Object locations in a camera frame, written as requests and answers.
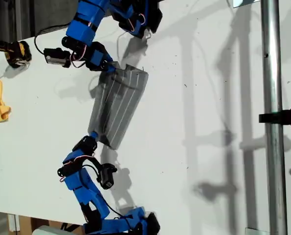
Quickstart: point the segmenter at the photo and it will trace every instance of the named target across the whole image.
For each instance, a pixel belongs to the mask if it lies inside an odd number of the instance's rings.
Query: black cable
[[[82,186],[85,187],[86,189],[89,189],[89,187],[88,187],[88,186],[83,182],[81,171],[79,171],[79,179],[80,179],[80,182],[81,182]],[[123,216],[121,213],[115,211],[115,210],[114,210],[114,209],[113,209],[113,208],[112,208],[112,207],[107,203],[107,201],[105,200],[105,198],[104,198],[102,195],[100,195],[100,194],[97,194],[97,195],[99,195],[99,196],[102,198],[102,200],[106,203],[106,205],[108,206],[109,209],[111,209],[112,212],[114,212],[115,214],[117,214],[117,215],[119,215],[120,217],[122,217],[122,218],[125,219],[125,221],[127,222],[128,226],[129,226],[129,229],[132,231],[133,229],[132,229],[131,225],[129,224],[129,222],[128,222],[126,216]]]
[[[76,66],[76,65],[74,64],[74,60],[72,60],[74,54],[75,54],[75,52],[73,51],[72,54],[71,54],[71,57],[70,57],[70,61],[72,62],[72,65],[73,65],[75,68],[77,68],[77,69],[78,69],[78,68],[81,68],[83,65],[86,64],[86,62],[83,62],[81,65]]]
[[[69,23],[66,23],[66,24],[58,24],[58,25],[53,25],[53,26],[50,26],[50,27],[46,27],[46,28],[43,28],[41,29],[37,34],[36,36],[34,37],[34,46],[36,47],[36,49],[38,50],[39,53],[41,53],[42,55],[44,55],[44,53],[38,48],[37,46],[37,37],[44,31],[46,30],[49,30],[51,28],[61,28],[61,27],[66,27],[70,25],[70,22]]]
[[[96,176],[98,177],[97,170],[96,170],[92,165],[85,164],[85,165],[83,165],[82,167],[85,167],[85,166],[88,166],[88,167],[92,168],[92,169],[94,170]]]
[[[107,201],[105,200],[105,198],[104,198],[102,195],[100,195],[100,194],[98,194],[98,195],[103,199],[103,201],[106,203],[106,205],[109,207],[109,209],[111,209],[112,212],[114,212],[115,214],[117,214],[117,215],[119,215],[120,217],[122,217],[122,218],[125,219],[125,221],[127,222],[128,226],[129,226],[129,229],[132,231],[133,229],[132,229],[131,225],[129,224],[129,222],[128,222],[128,220],[127,220],[127,217],[126,217],[126,216],[123,216],[121,213],[115,211],[115,210],[114,210],[114,209],[113,209],[113,208],[112,208],[112,207],[107,203]]]

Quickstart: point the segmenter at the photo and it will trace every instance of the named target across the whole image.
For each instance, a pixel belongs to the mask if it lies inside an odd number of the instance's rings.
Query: black clamp
[[[94,153],[97,149],[97,142],[95,138],[91,136],[84,136],[72,149],[72,151],[76,151],[80,149],[85,155],[90,155]]]
[[[259,123],[291,125],[291,109],[272,114],[260,114]]]

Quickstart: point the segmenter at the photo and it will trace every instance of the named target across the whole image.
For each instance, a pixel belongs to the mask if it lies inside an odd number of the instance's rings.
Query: white tabletop
[[[148,48],[125,58],[149,79],[117,151],[115,186],[102,193],[113,207],[154,211],[161,235],[268,231],[265,129],[258,123],[264,112],[260,4],[238,10],[224,0],[160,5],[163,20]],[[281,1],[280,9],[283,101],[290,108],[291,1]],[[131,38],[122,33],[106,18],[95,38],[114,60],[122,60]],[[40,36],[39,47],[60,47],[64,34]],[[12,107],[9,121],[0,123],[0,212],[84,223],[57,169],[87,134],[99,73],[48,65],[33,39],[27,42],[28,70],[4,73],[0,53],[3,99]],[[291,127],[285,135],[291,234]]]

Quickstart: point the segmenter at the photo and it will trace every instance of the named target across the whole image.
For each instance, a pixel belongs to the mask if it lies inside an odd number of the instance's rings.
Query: gray fabric
[[[99,134],[99,141],[117,149],[141,99],[148,73],[126,66],[100,75],[88,132]]]

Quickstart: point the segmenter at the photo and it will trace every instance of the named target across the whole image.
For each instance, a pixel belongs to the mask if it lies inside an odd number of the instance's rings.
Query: striped fabric
[[[142,97],[148,73],[133,66],[99,78],[88,132],[99,134],[99,141],[117,149]]]

